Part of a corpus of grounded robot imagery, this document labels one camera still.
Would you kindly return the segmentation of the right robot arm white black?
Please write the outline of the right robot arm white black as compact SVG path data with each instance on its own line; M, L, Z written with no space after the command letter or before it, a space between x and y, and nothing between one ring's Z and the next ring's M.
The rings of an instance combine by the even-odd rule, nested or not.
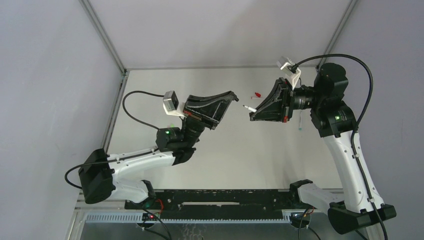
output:
M269 95L249 113L251 121L288 122L294 111L310 110L310 117L335 162L343 193L333 194L311 180L290 184L293 199L325 213L341 235L394 218L395 207L386 204L370 176L358 133L359 120L343 101L348 86L345 69L324 64L313 86L298 86L301 70L290 60L278 62L283 77Z

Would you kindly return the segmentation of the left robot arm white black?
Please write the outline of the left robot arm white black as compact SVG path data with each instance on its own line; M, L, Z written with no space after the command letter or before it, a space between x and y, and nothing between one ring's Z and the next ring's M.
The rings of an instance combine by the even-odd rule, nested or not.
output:
M189 95L179 102L171 90L159 95L168 116L179 117L181 127L156 130L155 145L146 150L108 154L103 148L94 150L86 161L76 166L84 201L92 205L105 200L125 200L133 203L151 202L155 190L149 180L130 180L132 174L159 167L187 162L195 153L195 144L205 129L214 130L233 101L233 91L213 96Z

